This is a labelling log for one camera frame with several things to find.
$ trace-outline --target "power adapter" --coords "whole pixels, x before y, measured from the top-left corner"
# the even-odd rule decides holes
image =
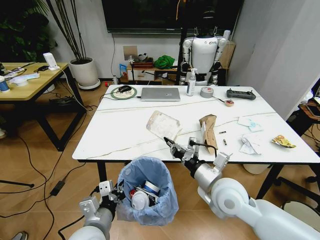
[[[51,196],[57,196],[64,185],[65,185],[64,181],[58,181],[57,184],[52,189],[52,191],[50,192],[50,195]]]

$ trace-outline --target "television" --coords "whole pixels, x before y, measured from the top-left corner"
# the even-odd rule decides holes
[[[183,0],[179,5],[179,0],[102,0],[102,6],[109,33],[180,34],[184,14],[188,32],[193,33],[207,10],[214,12],[214,25],[219,33],[223,33],[235,29],[243,1],[189,0],[188,12]]]

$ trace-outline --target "remote control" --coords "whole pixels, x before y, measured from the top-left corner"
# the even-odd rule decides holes
[[[226,91],[228,98],[241,98],[241,99],[250,99],[255,100],[256,95],[251,91],[233,91],[231,88]]]

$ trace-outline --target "wall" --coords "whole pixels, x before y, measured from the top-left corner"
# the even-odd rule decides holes
[[[71,13],[69,1],[65,1],[65,4],[68,12]],[[100,78],[112,78],[110,67],[114,53],[114,42],[111,33],[107,32],[101,0],[77,0],[76,9],[86,55],[95,59]],[[121,18],[121,10],[115,9],[115,11],[119,11],[119,18]],[[68,62],[74,59],[73,53],[51,13],[48,18],[50,34],[58,44],[58,47],[51,51],[57,62]],[[119,63],[124,61],[123,46],[137,45],[138,54],[147,53],[149,57],[154,59],[162,55],[169,55],[177,60],[179,55],[179,35],[114,34],[114,41],[115,55],[112,69],[113,73],[118,76],[120,75]]]
[[[228,84],[254,87],[287,119],[320,73],[320,1],[245,0]]]

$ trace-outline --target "marble table top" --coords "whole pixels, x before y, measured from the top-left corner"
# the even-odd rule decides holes
[[[106,93],[110,93],[119,85],[111,85]],[[187,145],[189,137],[202,139],[199,119],[216,115],[214,133],[218,152],[231,154],[230,162],[255,164],[308,164],[319,163],[320,158],[290,128],[276,111],[252,87],[231,87],[234,91],[253,91],[255,100],[234,98],[234,106],[227,107],[215,98],[200,96],[201,86],[195,87],[193,96],[186,95],[186,86],[146,86],[132,85],[137,89],[137,96],[142,88],[178,88],[179,102],[145,102],[134,97],[127,100],[103,98],[94,113],[72,157],[82,162],[123,162],[140,156],[159,158],[164,162],[178,162],[173,159],[169,147],[164,140],[146,129],[146,124],[154,111],[160,111],[179,120],[182,130],[175,142]],[[229,99],[226,91],[229,86],[214,86],[214,96],[223,100]],[[244,125],[238,124],[239,117],[250,117],[263,127],[258,132],[262,154],[246,154],[240,152],[243,145],[241,137],[251,133]],[[284,148],[271,142],[277,135],[283,135],[296,148]],[[199,159],[212,162],[205,147],[200,147]]]

